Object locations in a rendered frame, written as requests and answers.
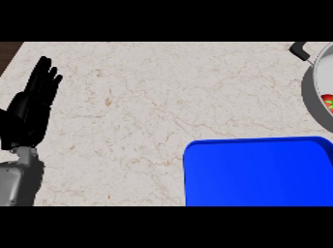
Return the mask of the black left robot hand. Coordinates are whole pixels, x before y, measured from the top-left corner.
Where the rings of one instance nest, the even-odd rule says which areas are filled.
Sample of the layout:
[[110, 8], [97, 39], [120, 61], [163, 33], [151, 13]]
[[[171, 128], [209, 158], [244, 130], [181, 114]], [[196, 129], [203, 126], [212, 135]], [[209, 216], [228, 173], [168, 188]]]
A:
[[1, 149], [35, 147], [42, 142], [51, 105], [63, 76], [51, 66], [51, 59], [42, 56], [35, 64], [28, 83], [8, 104], [0, 109]]

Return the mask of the blue plastic tray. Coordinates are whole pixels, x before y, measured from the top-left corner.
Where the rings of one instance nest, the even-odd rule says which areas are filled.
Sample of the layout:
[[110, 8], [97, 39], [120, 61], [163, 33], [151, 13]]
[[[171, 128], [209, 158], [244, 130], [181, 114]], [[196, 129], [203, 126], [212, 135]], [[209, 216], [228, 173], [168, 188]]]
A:
[[333, 206], [322, 137], [204, 139], [182, 154], [188, 206]]

